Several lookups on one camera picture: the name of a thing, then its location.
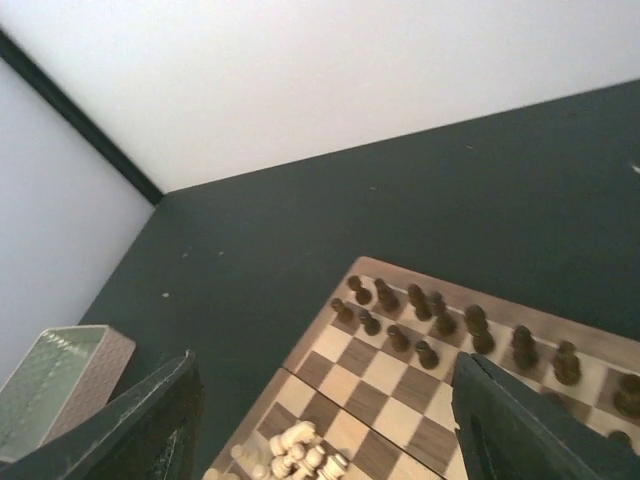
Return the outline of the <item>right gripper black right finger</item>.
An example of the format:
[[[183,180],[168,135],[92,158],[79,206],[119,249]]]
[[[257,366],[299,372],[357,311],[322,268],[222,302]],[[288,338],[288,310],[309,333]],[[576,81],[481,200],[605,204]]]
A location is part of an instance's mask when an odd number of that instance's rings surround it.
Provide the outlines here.
[[[639,456],[577,421],[489,359],[461,352],[456,436],[470,479],[637,479]]]

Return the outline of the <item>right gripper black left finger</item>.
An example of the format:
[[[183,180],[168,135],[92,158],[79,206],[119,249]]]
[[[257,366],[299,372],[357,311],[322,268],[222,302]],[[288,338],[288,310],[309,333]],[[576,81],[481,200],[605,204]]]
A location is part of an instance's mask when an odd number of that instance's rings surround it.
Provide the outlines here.
[[[3,479],[189,479],[203,411],[186,351],[75,428],[1,469]]]

